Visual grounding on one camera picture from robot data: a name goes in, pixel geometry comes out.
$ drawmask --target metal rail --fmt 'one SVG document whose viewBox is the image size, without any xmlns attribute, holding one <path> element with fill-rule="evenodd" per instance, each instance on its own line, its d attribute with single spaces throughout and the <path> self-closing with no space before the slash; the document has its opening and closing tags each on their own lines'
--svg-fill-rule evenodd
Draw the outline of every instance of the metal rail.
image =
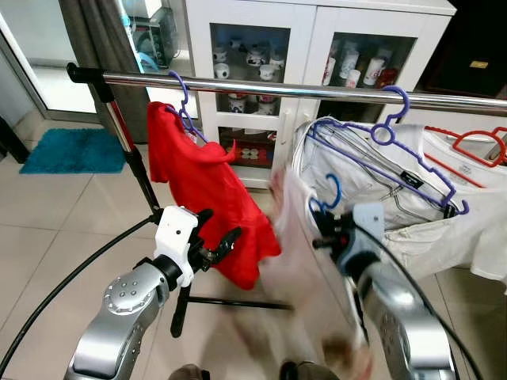
<svg viewBox="0 0 507 380">
<path fill-rule="evenodd" d="M 149 86 L 178 89 L 176 79 L 158 74 L 122 74 L 106 71 L 106 83 L 126 86 Z M 302 97 L 329 101 L 357 103 L 401 104 L 402 98 L 392 92 L 379 89 L 348 89 L 320 85 L 290 85 L 285 83 L 263 83 L 223 81 L 219 79 L 183 77 L 189 90 L 213 93 L 255 93 L 278 97 Z M 454 95 L 408 93 L 413 108 L 436 109 L 461 112 L 486 112 L 507 116 L 507 101 L 480 97 L 458 97 Z"/>
</svg>

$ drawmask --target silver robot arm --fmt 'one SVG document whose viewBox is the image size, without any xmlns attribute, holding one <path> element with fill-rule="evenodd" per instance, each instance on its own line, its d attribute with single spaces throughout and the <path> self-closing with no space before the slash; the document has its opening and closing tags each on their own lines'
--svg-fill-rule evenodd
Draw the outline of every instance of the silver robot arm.
<svg viewBox="0 0 507 380">
<path fill-rule="evenodd" d="M 329 212 L 317 212 L 315 219 L 324 238 L 314 246 L 330 246 L 339 272 L 355 287 L 352 308 L 368 315 L 378 330 L 391 377 L 457 379 L 444 327 L 404 275 L 383 259 L 379 246 L 357 227 L 382 241 L 382 205 L 357 204 L 339 220 Z"/>
<path fill-rule="evenodd" d="M 212 216 L 183 207 L 167 207 L 158 225 L 155 259 L 143 259 L 105 289 L 101 309 L 83 333 L 65 374 L 66 380 L 127 380 L 141 341 L 158 310 L 178 286 L 186 287 L 194 272 L 207 271 L 234 247 L 241 233 L 230 231 L 215 251 L 203 247 L 199 229 Z"/>
</svg>

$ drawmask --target white shirt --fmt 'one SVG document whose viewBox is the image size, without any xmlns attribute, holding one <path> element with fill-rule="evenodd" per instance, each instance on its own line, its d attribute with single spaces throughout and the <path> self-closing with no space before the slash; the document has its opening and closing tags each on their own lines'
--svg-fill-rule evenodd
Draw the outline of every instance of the white shirt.
<svg viewBox="0 0 507 380">
<path fill-rule="evenodd" d="M 443 218 L 439 211 L 409 190 L 395 194 L 386 192 L 354 161 L 312 139 L 303 140 L 307 128 L 299 131 L 294 166 L 303 180 L 328 203 L 334 197 L 334 187 L 326 181 L 326 174 L 338 176 L 342 201 L 334 209 L 337 215 L 353 203 L 380 200 L 389 229 L 384 235 L 385 243 L 413 276 L 421 278 L 457 264 L 471 263 L 473 273 L 507 283 L 507 171 L 486 168 L 458 154 L 451 146 L 425 132 L 423 126 L 395 125 L 394 130 L 396 139 L 421 157 L 427 151 L 452 167 L 466 167 L 468 177 L 490 186 L 477 188 L 468 182 L 453 183 L 457 191 L 453 200 L 459 209 L 463 208 L 461 200 L 466 200 L 471 209 L 468 214 Z M 399 147 L 380 146 L 366 140 L 357 142 L 354 133 L 340 130 L 340 135 L 343 132 L 352 136 L 349 142 L 336 135 L 326 137 L 341 146 L 353 140 L 354 148 L 349 148 L 350 151 L 366 144 L 364 148 L 369 149 L 367 159 L 371 162 L 378 160 L 385 170 L 392 172 L 398 166 L 421 178 L 432 191 L 437 189 L 441 194 L 448 193 L 448 188 L 436 175 L 428 173 L 413 156 Z M 446 173 L 432 161 L 425 162 Z M 418 218 L 421 215 L 429 221 L 421 222 Z"/>
<path fill-rule="evenodd" d="M 351 333 L 356 348 L 364 342 L 363 333 L 329 253 L 312 247 L 312 241 L 322 237 L 308 207 L 314 192 L 291 169 L 277 178 L 282 182 L 283 199 L 274 189 L 281 208 L 273 226 L 282 253 L 260 263 L 261 283 L 271 297 L 295 307 L 288 334 L 295 335 L 293 346 L 306 345 L 300 348 L 300 356 L 324 363 L 324 339 Z"/>
<path fill-rule="evenodd" d="M 387 246 L 417 277 L 471 263 L 472 273 L 507 283 L 507 171 L 487 168 L 459 154 L 423 126 L 398 125 L 394 130 L 398 141 L 419 154 L 430 153 L 453 168 L 466 168 L 467 177 L 488 188 L 477 188 L 467 181 L 453 181 L 456 199 L 468 202 L 468 214 L 387 231 Z M 380 150 L 390 159 L 405 162 L 407 169 L 416 171 L 426 181 L 434 181 L 431 175 L 418 169 L 417 164 L 406 160 L 403 152 L 387 147 Z M 449 173 L 429 160 L 426 162 Z"/>
</svg>

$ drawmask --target gray curtain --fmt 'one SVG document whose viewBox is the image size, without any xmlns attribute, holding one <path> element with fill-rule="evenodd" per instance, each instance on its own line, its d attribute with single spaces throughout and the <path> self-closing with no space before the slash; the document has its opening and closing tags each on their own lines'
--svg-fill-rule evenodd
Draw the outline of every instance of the gray curtain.
<svg viewBox="0 0 507 380">
<path fill-rule="evenodd" d="M 110 71 L 139 73 L 134 53 L 115 0 L 59 0 L 78 65 Z M 144 88 L 111 85 L 135 143 L 147 141 L 147 105 Z M 90 87 L 102 125 L 113 131 L 112 120 Z"/>
</svg>

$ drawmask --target black cable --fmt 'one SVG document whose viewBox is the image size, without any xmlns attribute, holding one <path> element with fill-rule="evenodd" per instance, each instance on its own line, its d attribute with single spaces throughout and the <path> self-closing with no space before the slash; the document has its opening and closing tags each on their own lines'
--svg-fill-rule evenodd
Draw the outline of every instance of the black cable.
<svg viewBox="0 0 507 380">
<path fill-rule="evenodd" d="M 474 371 L 474 376 L 477 380 L 482 380 L 482 376 L 480 371 L 478 370 L 477 364 L 472 359 L 471 353 L 467 350 L 461 339 L 456 335 L 456 333 L 452 330 L 451 326 L 447 324 L 446 321 L 436 312 L 436 310 L 433 308 L 431 302 L 426 297 L 426 294 L 424 291 L 422 291 L 421 287 L 419 287 L 419 284 L 415 281 L 415 279 L 410 275 L 410 273 L 405 269 L 405 267 L 402 265 L 402 263 L 399 262 L 399 260 L 396 258 L 396 256 L 389 250 L 388 247 L 385 246 L 379 239 L 377 239 L 375 236 L 373 236 L 370 232 L 368 232 L 365 228 L 358 226 L 357 224 L 355 227 L 360 230 L 363 234 L 367 235 L 370 239 L 372 239 L 382 250 L 390 257 L 390 259 L 396 264 L 400 272 L 406 277 L 406 279 L 409 281 L 410 285 L 414 287 L 416 292 L 419 294 L 419 296 L 422 299 L 422 302 L 424 303 L 426 309 L 436 318 L 438 321 L 444 326 L 445 331 L 447 334 L 451 336 L 451 338 L 458 344 L 459 349 L 461 352 L 465 355 L 465 358 L 469 362 L 472 370 Z"/>
<path fill-rule="evenodd" d="M 99 256 L 101 256 L 105 251 L 113 247 L 119 241 L 125 239 L 128 235 L 137 231 L 139 228 L 144 226 L 145 224 L 152 221 L 153 215 L 144 219 L 143 221 L 137 223 L 135 226 L 129 228 L 122 234 L 116 236 L 109 243 L 104 245 L 98 251 L 96 251 L 92 256 L 88 257 L 84 260 L 70 275 L 68 275 L 61 283 L 59 283 L 55 289 L 51 291 L 50 294 L 38 305 L 38 307 L 33 311 L 32 315 L 26 320 L 21 330 L 17 333 L 16 338 L 13 343 L 10 345 L 9 350 L 7 350 L 6 355 L 2 359 L 2 363 L 0 363 L 0 378 L 3 378 L 3 374 L 6 371 L 7 366 L 9 365 L 10 360 L 12 359 L 14 352 L 17 350 L 17 347 L 20 345 L 21 341 L 25 337 L 26 333 L 29 331 L 30 327 L 32 327 L 33 322 L 39 317 L 39 315 L 44 311 L 46 306 L 48 306 L 51 301 L 58 295 L 60 291 L 64 287 L 66 287 L 70 281 L 72 281 L 79 273 L 81 273 L 88 265 L 92 264 Z"/>
</svg>

